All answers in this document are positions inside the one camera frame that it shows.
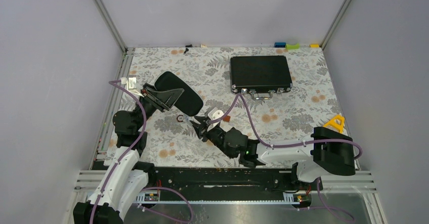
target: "yellow plastic object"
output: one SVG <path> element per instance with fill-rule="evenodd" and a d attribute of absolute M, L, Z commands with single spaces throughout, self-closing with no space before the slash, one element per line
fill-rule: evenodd
<path fill-rule="evenodd" d="M 334 129 L 338 130 L 338 132 L 342 133 L 342 131 L 344 130 L 345 121 L 346 119 L 338 114 L 335 117 L 333 117 L 330 121 L 328 121 L 326 124 L 324 124 L 323 127 L 328 128 L 328 126 L 331 126 Z"/>
<path fill-rule="evenodd" d="M 286 44 L 286 49 L 287 50 L 297 50 L 299 49 L 299 43 L 297 44 Z"/>

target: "silver handle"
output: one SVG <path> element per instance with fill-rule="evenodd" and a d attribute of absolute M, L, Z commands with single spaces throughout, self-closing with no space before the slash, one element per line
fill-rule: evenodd
<path fill-rule="evenodd" d="M 251 97 L 252 97 L 253 100 L 268 100 L 268 99 L 271 99 L 273 97 L 274 92 L 275 91 L 268 91 L 268 94 L 270 95 L 269 97 L 256 97 L 256 98 L 254 96 L 255 94 L 257 95 L 257 93 L 255 91 L 252 91 L 252 92 L 249 92 L 249 93 L 250 93 L 250 95 L 251 95 Z"/>

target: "floral pattern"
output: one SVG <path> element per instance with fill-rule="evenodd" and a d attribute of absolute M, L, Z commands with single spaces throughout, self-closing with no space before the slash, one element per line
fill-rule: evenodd
<path fill-rule="evenodd" d="M 313 127 L 322 126 L 340 113 L 329 71 L 321 49 L 301 48 L 287 51 L 280 48 L 137 48 L 130 75 L 137 76 L 139 85 L 153 84 L 158 75 L 171 71 L 193 87 L 204 101 L 199 113 L 210 107 L 226 111 L 234 100 L 230 91 L 229 61 L 233 56 L 284 55 L 287 58 L 293 87 L 288 93 L 274 95 L 268 101 L 246 102 L 256 129 L 262 139 L 296 139 L 309 134 Z M 122 96 L 120 110 L 132 110 L 134 101 Z M 157 166 L 182 167 L 240 167 L 238 159 L 229 159 L 210 141 L 196 137 L 192 127 L 178 123 L 181 112 L 155 112 L 147 122 L 147 146 L 142 161 Z M 230 113 L 230 122 L 221 126 L 232 127 L 251 139 L 256 139 L 250 127 L 243 103 L 237 101 Z M 105 164 L 111 163 L 117 136 L 112 134 Z M 263 167 L 291 167 L 293 159 Z"/>

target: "black case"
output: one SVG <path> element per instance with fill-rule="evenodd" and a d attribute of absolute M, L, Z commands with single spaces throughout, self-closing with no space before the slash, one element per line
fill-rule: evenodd
<path fill-rule="evenodd" d="M 292 78 L 285 56 L 237 56 L 231 58 L 233 93 L 285 93 Z"/>

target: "gray wall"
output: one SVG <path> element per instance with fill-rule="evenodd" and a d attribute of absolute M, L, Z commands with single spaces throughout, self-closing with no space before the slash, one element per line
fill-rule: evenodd
<path fill-rule="evenodd" d="M 60 223 L 120 57 L 92 0 L 0 0 L 0 223 Z"/>
<path fill-rule="evenodd" d="M 429 0 L 354 0 L 325 55 L 390 224 L 427 223 Z"/>
<path fill-rule="evenodd" d="M 103 0 L 130 47 L 320 43 L 344 0 Z"/>

